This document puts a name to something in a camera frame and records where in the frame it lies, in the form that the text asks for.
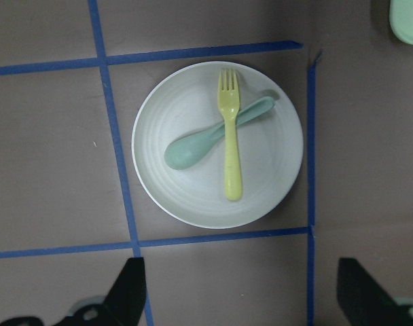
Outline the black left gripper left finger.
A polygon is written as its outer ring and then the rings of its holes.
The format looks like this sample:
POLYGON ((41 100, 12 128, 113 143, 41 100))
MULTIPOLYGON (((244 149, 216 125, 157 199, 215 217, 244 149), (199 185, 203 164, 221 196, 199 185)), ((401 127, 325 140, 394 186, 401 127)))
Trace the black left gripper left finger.
POLYGON ((62 319, 59 325, 138 325, 146 301, 145 263, 130 258, 100 304, 89 304, 62 319))

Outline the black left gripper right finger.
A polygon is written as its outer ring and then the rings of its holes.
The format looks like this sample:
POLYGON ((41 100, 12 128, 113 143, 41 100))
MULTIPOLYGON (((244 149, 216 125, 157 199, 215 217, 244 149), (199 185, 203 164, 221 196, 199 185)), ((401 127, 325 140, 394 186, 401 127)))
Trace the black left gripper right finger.
POLYGON ((336 298, 350 325, 413 325, 413 300, 392 298, 355 258, 338 261, 336 298))

